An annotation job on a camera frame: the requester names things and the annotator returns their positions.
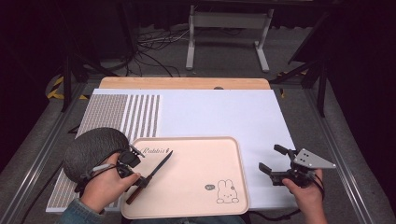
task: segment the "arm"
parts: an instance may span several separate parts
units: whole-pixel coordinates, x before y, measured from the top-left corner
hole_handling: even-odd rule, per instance
[[[322,179],[322,171],[316,170],[317,176]],[[297,205],[304,214],[306,224],[327,224],[323,211],[322,195],[318,187],[311,184],[307,188],[300,188],[289,179],[283,179],[282,183],[294,195]]]
[[[113,154],[104,163],[116,164],[119,155]],[[101,173],[88,183],[80,199],[69,204],[57,223],[101,223],[104,208],[116,201],[139,177],[140,174],[133,174],[120,178],[116,169]]]

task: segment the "person's left hand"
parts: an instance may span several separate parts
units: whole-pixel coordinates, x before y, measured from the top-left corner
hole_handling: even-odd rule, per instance
[[[120,153],[114,153],[103,164],[117,164],[119,155]],[[100,213],[106,206],[114,203],[139,177],[140,174],[136,173],[120,178],[116,168],[107,170],[88,183],[80,201]]]

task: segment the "white metal desk frame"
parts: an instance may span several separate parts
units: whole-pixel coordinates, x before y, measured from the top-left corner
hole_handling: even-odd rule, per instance
[[[186,69],[191,70],[194,63],[194,28],[195,27],[224,27],[224,28],[245,28],[262,29],[260,41],[255,41],[255,49],[259,56],[262,71],[270,71],[268,62],[265,59],[262,46],[267,36],[274,10],[269,9],[267,14],[247,14],[247,13],[219,13],[219,12],[197,12],[195,6],[190,8],[190,40],[187,52]]]

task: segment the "brown handle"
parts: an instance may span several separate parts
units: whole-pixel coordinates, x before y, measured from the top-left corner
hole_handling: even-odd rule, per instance
[[[146,178],[146,180],[147,180],[147,181],[150,181],[151,178],[152,178],[152,176],[149,175],[149,176]],[[144,189],[144,188],[138,187],[138,188],[134,191],[134,193],[132,193],[131,196],[129,196],[129,198],[126,200],[126,203],[127,203],[127,204],[131,204],[131,203],[134,201],[134,199],[136,199],[136,197],[140,194],[140,192],[141,192],[143,189]]]

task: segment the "tray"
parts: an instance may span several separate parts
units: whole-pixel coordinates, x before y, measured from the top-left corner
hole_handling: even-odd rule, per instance
[[[121,212],[129,219],[243,214],[248,193],[238,144],[231,137],[139,138],[133,145],[146,158],[134,168],[147,176],[173,150],[149,185]]]

